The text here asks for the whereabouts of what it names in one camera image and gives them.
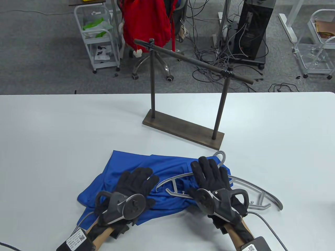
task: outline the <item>label sticker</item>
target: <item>label sticker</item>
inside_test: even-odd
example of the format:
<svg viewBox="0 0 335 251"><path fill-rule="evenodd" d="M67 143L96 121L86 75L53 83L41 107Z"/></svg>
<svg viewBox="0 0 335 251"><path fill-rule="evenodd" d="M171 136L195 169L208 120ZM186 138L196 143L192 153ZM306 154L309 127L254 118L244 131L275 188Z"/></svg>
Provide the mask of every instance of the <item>label sticker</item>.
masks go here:
<svg viewBox="0 0 335 251"><path fill-rule="evenodd" d="M250 244L246 248L242 249L242 251L257 251L257 249L255 248L253 244Z"/></svg>
<svg viewBox="0 0 335 251"><path fill-rule="evenodd" d="M66 240L66 245L71 249L71 251L75 251L77 247L79 247L86 239L87 238L83 230L79 229L69 239Z"/></svg>

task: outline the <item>black glove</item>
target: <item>black glove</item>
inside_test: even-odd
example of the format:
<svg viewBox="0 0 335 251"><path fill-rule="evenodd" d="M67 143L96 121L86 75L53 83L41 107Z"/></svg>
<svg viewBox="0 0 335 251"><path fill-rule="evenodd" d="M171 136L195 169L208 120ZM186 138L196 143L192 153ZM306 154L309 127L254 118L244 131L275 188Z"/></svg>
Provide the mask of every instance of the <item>black glove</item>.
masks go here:
<svg viewBox="0 0 335 251"><path fill-rule="evenodd" d="M152 174L153 170L150 168L137 168L132 173L130 173L129 171L125 171L121 175L114 192L119 192L128 197L134 194L142 194L144 197L147 197L153 190L155 185L157 185L159 182L159 177L156 175L152 176ZM107 210L109 201L110 198L106 198L103 203L95 208L94 213L97 216L100 216L104 211ZM153 206L155 206L155 204L156 201L154 199L147 199L146 207L143 212L152 208ZM108 227L112 227L114 228L114 231L111 233L111 236L116 239L120 234L123 234L129 229L129 227L127 226L127 224L129 223L133 223L134 225L136 223L136 220L129 221L126 219L122 219L111 224L110 226L99 226L99 224L96 224L89 232L89 238L91 240L94 240L98 235L103 233L105 229L107 229Z"/></svg>
<svg viewBox="0 0 335 251"><path fill-rule="evenodd" d="M152 174L153 170L151 168L140 167L135 169L133 173L126 171L121 175L116 185L115 192L122 193L126 196L132 196L139 193L144 197L147 197L159 182L159 177L157 175L151 176ZM144 211L152 208L155 204L156 201L154 199L147 199Z"/></svg>
<svg viewBox="0 0 335 251"><path fill-rule="evenodd" d="M208 191L216 191L222 188L231 190L228 178L227 169L224 167L218 168L215 160L208 160L206 157L200 157L197 161L191 163L191 168L195 177L195 180L200 188L206 189ZM196 189L190 188L188 194L195 198ZM235 197L231 197L231 206L241 215L245 216L247 214L247 208ZM213 223L216 228L220 229L223 234L227 231L223 227L227 222L218 216L208 215L209 218L213 219ZM242 218L237 215L233 221L230 222L234 227L235 231L243 238L245 241L249 242L253 240L252 235L246 230L242 224Z"/></svg>

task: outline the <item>gray carpet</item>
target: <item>gray carpet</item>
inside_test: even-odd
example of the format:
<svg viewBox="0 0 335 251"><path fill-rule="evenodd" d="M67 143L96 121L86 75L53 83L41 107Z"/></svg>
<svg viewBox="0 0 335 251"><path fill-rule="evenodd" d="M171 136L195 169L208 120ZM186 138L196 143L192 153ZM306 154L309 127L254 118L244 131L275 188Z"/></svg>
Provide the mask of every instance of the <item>gray carpet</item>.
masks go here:
<svg viewBox="0 0 335 251"><path fill-rule="evenodd" d="M197 0L196 6L200 6L203 2L204 0ZM310 75L307 79L296 79L302 73L291 52L292 44L277 17L278 13L288 14L292 2L277 0L267 28L269 54L263 70L264 80L255 82L253 88L257 92L267 92L272 83L287 82L297 85L299 91L335 92L335 78L327 80L325 75ZM239 3L239 0L232 0L230 14L236 12ZM296 34L298 36L301 34L315 10L334 8L334 4L335 0L306 0L294 23ZM210 0L197 18L217 18L217 12L222 10L222 7L223 2ZM67 6L67 0L14 0L1 3L0 12L10 9L38 10L47 13L73 11L72 7ZM0 22L2 23L0 94L73 94L75 90L78 94L150 92L149 64L144 64L140 68L138 71L140 78L134 81L131 78L131 71L136 59L129 59L127 56L121 62L118 77L113 78L115 68L99 69L97 74L92 74L73 14L44 16L38 13L9 12L0 14ZM219 27L218 21L195 22L199 33L197 44L199 49L209 49L212 45L211 35L216 33ZM192 33L192 26L186 23L186 27ZM176 45L186 55L193 54L190 41L185 40ZM217 83L194 80L193 66L172 58L165 60L170 65L175 79L171 83L167 82L162 71L157 69L158 93L221 91L222 87ZM249 68L240 67L237 71L251 78L261 77ZM238 82L232 82L231 87L235 89L231 89L231 92L248 92L248 89Z"/></svg>

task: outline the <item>blue cloth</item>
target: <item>blue cloth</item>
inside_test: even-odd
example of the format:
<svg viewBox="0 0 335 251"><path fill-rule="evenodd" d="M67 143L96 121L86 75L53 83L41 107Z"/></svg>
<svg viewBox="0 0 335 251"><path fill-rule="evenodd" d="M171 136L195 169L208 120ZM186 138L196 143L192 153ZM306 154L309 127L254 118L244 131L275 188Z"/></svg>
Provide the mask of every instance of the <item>blue cloth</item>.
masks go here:
<svg viewBox="0 0 335 251"><path fill-rule="evenodd" d="M212 156L208 157L208 159L214 159L217 164L220 163L220 160L217 157ZM103 190L112 192L124 171L132 172L137 167L150 167L153 170L153 173L159 177L159 181L161 182L176 175L192 172L191 162L195 160L197 161L198 159L158 155L146 156L113 151L104 171L99 174L89 187L79 194L77 198L81 204L86 206L86 209L77 224L79 224L88 213L94 211L95 198L98 192ZM182 193L182 191L187 192L190 187L198 188L194 176L177 179L176 183L179 193ZM155 199L156 205L152 209L141 214L137 225L153 218L175 214L184 210L188 206L195 204L195 201L192 199L169 195L165 190L166 188L174 191L172 182L168 182L159 187L157 192L156 187L151 191L148 198ZM96 218L95 214L91 214L80 226L84 229L88 229L94 223Z"/></svg>

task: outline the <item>computer case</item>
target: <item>computer case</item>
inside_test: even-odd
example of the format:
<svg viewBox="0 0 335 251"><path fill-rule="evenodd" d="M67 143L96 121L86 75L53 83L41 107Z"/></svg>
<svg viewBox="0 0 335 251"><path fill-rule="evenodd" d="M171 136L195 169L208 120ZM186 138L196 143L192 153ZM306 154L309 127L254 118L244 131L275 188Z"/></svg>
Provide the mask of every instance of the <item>computer case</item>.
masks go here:
<svg viewBox="0 0 335 251"><path fill-rule="evenodd" d="M233 54L255 60L276 0L245 0L234 39Z"/></svg>

